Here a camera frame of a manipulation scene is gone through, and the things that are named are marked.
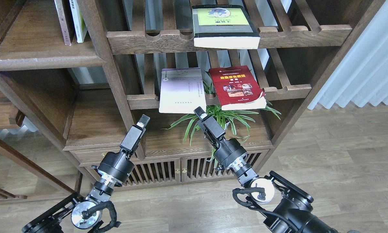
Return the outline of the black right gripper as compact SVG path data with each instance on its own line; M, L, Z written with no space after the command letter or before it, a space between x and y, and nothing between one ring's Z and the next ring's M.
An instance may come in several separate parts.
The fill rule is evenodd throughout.
M205 137L210 143L219 141L219 148L216 149L214 157L223 167L229 167L237 158L245 159L247 151L241 146L237 139L225 139L225 130L218 124L215 118L206 114L199 106L194 110L199 120L197 125L203 130Z

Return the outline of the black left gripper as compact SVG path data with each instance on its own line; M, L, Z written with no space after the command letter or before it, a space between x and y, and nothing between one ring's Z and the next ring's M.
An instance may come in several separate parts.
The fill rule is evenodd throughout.
M120 152L108 152L99 165L99 174L102 175L99 180L103 183L108 180L107 175L117 179L115 185L122 185L128 179L134 168L130 157L138 147L138 143L146 131L146 126L150 117L142 115L136 125L133 125L126 134L126 137L120 144Z

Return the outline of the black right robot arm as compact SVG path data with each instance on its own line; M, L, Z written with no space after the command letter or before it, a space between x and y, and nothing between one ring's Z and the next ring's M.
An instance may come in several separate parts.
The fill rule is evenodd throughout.
M234 200L265 217L264 224L273 233L336 233L312 214L313 197L279 174L271 171L259 177L247 163L247 151L236 139L227 140L225 131L201 107L195 109L198 125L216 149L219 169L230 170L241 184L232 191Z

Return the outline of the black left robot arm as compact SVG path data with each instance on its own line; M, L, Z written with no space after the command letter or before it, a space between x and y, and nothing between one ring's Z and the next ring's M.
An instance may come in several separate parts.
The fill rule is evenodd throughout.
M24 233L61 233L61 221L71 216L73 225L78 229L88 229L91 233L103 233L119 227L117 212L110 201L114 187L120 187L133 171L130 157L146 131L150 117L142 115L140 120L128 131L120 144L119 152L108 152L99 166L101 175L86 197L73 193L22 228Z

